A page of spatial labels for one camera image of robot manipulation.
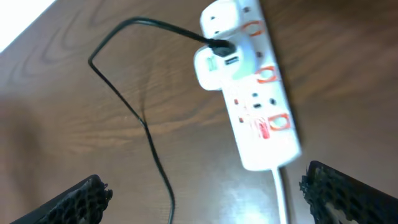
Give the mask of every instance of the power strip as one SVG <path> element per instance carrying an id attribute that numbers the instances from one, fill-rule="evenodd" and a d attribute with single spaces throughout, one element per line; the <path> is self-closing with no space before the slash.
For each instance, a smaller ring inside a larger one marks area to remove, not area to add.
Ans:
<path id="1" fill-rule="evenodd" d="M 223 58 L 208 47 L 194 56 L 199 84 L 221 90 L 243 167 L 271 170 L 278 198 L 280 223 L 287 223 L 279 167 L 301 154 L 292 113 L 271 40 L 257 0 L 217 0 L 201 14 L 206 38 L 235 44 Z"/>

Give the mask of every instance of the power cord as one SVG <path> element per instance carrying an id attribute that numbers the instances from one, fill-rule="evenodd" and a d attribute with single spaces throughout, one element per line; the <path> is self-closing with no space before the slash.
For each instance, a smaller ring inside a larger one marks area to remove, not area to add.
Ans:
<path id="1" fill-rule="evenodd" d="M 191 38 L 193 40 L 197 40 L 199 42 L 202 42 L 204 44 L 207 44 L 209 48 L 212 49 L 213 53 L 215 55 L 218 55 L 220 57 L 225 57 L 228 56 L 236 51 L 236 47 L 234 44 L 231 42 L 228 42 L 227 40 L 216 40 L 216 39 L 207 39 L 201 35 L 198 35 L 194 32 L 191 32 L 189 30 L 183 29 L 181 27 L 177 27 L 172 24 L 168 24 L 166 22 L 162 21 L 157 21 L 155 19 L 149 19 L 145 17 L 133 17 L 130 19 L 127 19 L 123 22 L 121 22 L 119 25 L 117 25 L 105 38 L 97 48 L 95 48 L 94 52 L 91 54 L 91 56 L 88 58 L 88 65 L 94 70 L 94 72 L 110 87 L 110 89 L 113 90 L 113 92 L 119 97 L 119 99 L 124 103 L 124 105 L 129 109 L 129 111 L 139 120 L 141 123 L 142 127 L 145 129 L 145 134 L 148 138 L 149 146 L 150 146 L 150 151 L 152 152 L 152 156 L 155 160 L 155 164 L 157 166 L 157 169 L 159 170 L 160 175 L 163 178 L 163 181 L 167 187 L 167 190 L 169 192 L 170 196 L 170 213 L 169 213 L 169 221 L 167 222 L 168 224 L 172 224 L 173 222 L 173 217 L 174 217 L 174 211 L 175 211 L 175 197 L 173 193 L 172 186 L 170 185 L 169 179 L 166 176 L 165 171 L 163 170 L 162 164 L 160 163 L 160 159 L 156 153 L 155 145 L 152 140 L 152 136 L 150 135 L 148 125 L 146 123 L 145 119 L 142 119 L 136 111 L 131 107 L 131 105 L 126 101 L 126 99 L 120 94 L 118 89 L 98 70 L 98 68 L 94 65 L 93 59 L 95 56 L 100 52 L 100 50 L 112 39 L 113 36 L 115 36 L 119 31 L 124 29 L 125 27 L 133 24 L 141 24 L 141 25 L 147 25 L 147 26 L 154 26 L 158 27 L 161 29 L 169 30 L 171 32 L 183 35 L 185 37 Z"/>

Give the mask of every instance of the wooden surface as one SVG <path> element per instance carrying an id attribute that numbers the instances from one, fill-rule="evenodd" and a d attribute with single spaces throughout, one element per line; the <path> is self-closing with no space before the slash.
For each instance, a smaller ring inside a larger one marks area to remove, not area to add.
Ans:
<path id="1" fill-rule="evenodd" d="M 58 0 L 1 54 L 2 223 L 90 174 L 114 190 L 103 223 L 166 223 L 144 132 L 86 60 L 132 16 L 200 32 L 210 2 Z M 311 160 L 398 197 L 398 3 L 261 2 L 302 135 L 303 156 L 284 170 L 292 223 L 313 223 L 299 192 Z M 199 47 L 135 26 L 95 63 L 145 113 L 176 194 L 174 223 L 278 223 L 271 173 L 242 168 L 221 93 L 195 78 Z"/>

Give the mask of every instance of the cable plug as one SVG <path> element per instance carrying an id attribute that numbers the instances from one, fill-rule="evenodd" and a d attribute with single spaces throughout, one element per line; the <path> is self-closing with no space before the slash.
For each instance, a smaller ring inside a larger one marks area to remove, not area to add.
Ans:
<path id="1" fill-rule="evenodd" d="M 236 46 L 227 40 L 210 39 L 208 46 L 215 55 L 220 57 L 229 56 L 236 51 Z"/>

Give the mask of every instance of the extension cord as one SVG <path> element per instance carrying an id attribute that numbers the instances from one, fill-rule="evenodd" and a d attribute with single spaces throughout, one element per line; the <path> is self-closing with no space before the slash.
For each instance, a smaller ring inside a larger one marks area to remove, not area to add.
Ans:
<path id="1" fill-rule="evenodd" d="M 237 51 L 215 56 L 208 47 L 194 56 L 199 84 L 223 92 L 243 167 L 271 170 L 280 223 L 287 223 L 279 167 L 301 154 L 292 113 L 257 0 L 217 0 L 201 14 L 206 38 L 224 39 Z"/>

